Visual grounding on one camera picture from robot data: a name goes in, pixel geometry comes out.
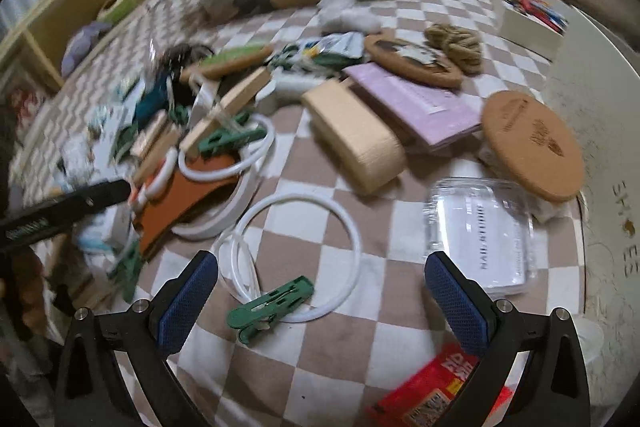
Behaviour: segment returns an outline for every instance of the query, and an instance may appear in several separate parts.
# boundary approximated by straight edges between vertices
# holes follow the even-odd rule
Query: pink notebook
[[[344,69],[432,149],[479,129],[480,115],[447,89],[422,86],[369,62]]]

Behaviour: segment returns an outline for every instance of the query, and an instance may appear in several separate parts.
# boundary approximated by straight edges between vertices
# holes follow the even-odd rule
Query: red snack bag
[[[431,427],[454,399],[468,378],[478,357],[462,351],[456,343],[446,344],[442,352],[395,391],[368,410],[380,427]],[[511,397],[503,387],[491,412]]]

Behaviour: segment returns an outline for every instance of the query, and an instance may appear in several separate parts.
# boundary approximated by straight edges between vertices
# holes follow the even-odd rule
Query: clear plastic case
[[[526,290],[536,276],[527,195],[516,183],[444,178],[428,194],[427,255],[442,250],[492,297]]]

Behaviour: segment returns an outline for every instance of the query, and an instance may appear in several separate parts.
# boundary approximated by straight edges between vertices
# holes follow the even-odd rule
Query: white storage box
[[[571,7],[561,0],[542,0],[561,16],[567,18]],[[515,42],[548,60],[554,60],[562,44],[562,35],[532,16],[526,16],[511,9],[504,0],[492,0],[496,15],[498,35]]]

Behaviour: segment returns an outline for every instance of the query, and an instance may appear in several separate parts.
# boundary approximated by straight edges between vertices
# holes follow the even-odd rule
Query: plush toy
[[[74,72],[100,38],[112,27],[113,25],[110,23],[93,21],[87,26],[83,26],[80,31],[71,37],[71,40],[66,45],[65,56],[62,58],[62,66],[60,68],[62,78],[66,78]]]

